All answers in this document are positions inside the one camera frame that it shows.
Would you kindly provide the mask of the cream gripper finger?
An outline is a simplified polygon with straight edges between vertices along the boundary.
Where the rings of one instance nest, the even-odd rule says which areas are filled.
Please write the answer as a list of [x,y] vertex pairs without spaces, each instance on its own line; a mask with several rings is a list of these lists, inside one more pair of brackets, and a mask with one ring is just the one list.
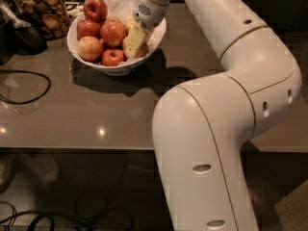
[[134,25],[130,28],[127,38],[136,47],[141,47],[146,40],[147,33],[143,28],[138,25]]

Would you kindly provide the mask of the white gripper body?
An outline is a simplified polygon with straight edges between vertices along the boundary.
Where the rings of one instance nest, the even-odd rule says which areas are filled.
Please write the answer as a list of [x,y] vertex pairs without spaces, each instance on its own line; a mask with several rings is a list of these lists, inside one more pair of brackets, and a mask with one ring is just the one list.
[[157,27],[165,18],[167,6],[151,0],[135,0],[132,12],[137,22],[140,22],[147,29],[152,29]]

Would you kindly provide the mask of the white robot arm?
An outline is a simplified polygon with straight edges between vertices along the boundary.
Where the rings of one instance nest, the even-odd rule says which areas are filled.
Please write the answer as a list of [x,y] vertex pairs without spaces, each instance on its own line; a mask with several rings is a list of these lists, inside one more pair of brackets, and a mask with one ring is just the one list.
[[[146,27],[170,0],[136,0]],[[294,105],[299,66],[242,0],[185,0],[223,71],[182,83],[156,105],[152,134],[174,231],[259,231],[244,179],[242,145]]]

